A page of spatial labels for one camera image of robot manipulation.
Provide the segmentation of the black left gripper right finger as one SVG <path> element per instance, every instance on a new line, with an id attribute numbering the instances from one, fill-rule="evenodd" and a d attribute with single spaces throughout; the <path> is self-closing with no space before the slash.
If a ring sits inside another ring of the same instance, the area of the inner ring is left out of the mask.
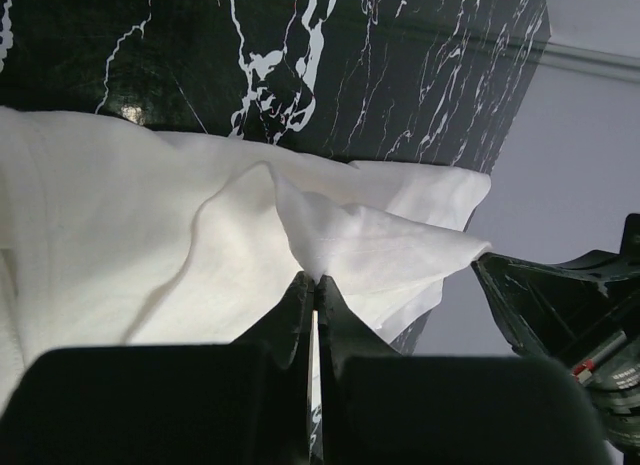
<path id="1" fill-rule="evenodd" d="M 541 358 L 404 356 L 316 289 L 328 464 L 607 464 L 583 389 Z"/>

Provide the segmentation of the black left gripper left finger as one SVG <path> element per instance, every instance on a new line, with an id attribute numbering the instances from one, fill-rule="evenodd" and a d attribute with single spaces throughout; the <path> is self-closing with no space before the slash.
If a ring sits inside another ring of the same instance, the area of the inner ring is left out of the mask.
<path id="1" fill-rule="evenodd" d="M 5 464 L 306 464 L 314 284 L 229 344 L 61 348 L 1 418 Z"/>

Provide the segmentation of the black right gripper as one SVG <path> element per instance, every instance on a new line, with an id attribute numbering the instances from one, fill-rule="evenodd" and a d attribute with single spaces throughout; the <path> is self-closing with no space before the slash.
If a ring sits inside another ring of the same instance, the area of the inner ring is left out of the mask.
<path id="1" fill-rule="evenodd" d="M 619 252 L 561 264 L 486 253 L 472 270 L 516 353 L 548 355 L 589 393 L 612 445 L 639 453 L 639 215 Z"/>

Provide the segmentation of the white Coca-Cola print t-shirt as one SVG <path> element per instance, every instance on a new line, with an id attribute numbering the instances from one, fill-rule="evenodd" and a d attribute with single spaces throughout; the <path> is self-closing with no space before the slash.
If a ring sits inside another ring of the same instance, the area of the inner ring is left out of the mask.
<path id="1" fill-rule="evenodd" d="M 489 249 L 490 178 L 72 112 L 1 112 L 1 395 L 61 347 L 225 343 L 294 276 L 392 341 Z"/>

